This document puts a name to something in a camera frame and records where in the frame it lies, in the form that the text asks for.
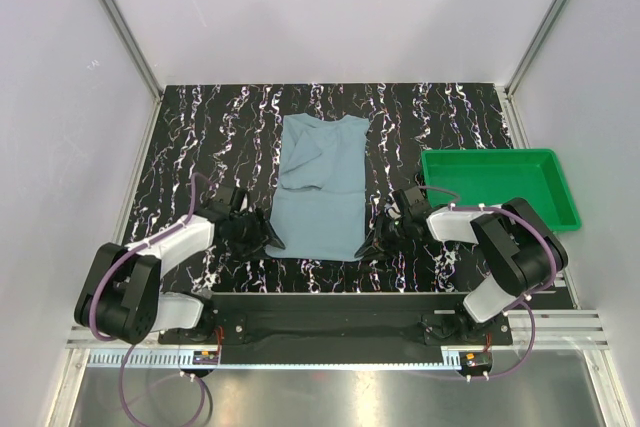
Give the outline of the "blue-grey t shirt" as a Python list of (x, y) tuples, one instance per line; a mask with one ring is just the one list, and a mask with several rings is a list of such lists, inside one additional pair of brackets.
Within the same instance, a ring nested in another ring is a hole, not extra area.
[(352, 262), (365, 241), (366, 142), (370, 123), (283, 117), (270, 223), (284, 243), (271, 258)]

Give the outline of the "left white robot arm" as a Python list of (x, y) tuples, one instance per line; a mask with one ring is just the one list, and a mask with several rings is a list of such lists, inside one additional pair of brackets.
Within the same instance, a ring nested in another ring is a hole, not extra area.
[(246, 190), (221, 187), (153, 236), (99, 247), (74, 309), (75, 322), (99, 341), (136, 345), (151, 333), (168, 331), (196, 343), (208, 341), (216, 329), (211, 296), (163, 293), (160, 284), (217, 240), (242, 260), (264, 257), (268, 247), (285, 248), (265, 212), (250, 207)]

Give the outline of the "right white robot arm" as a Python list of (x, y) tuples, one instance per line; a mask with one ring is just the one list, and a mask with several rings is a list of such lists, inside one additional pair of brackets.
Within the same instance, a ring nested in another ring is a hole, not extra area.
[(408, 241), (478, 247), (489, 275), (452, 314), (436, 323), (419, 322), (428, 340), (472, 344), (486, 340), (499, 317), (549, 288), (568, 265), (568, 254), (523, 198), (489, 206), (459, 206), (458, 200), (457, 194), (432, 186), (393, 191), (355, 257), (362, 261), (395, 257)]

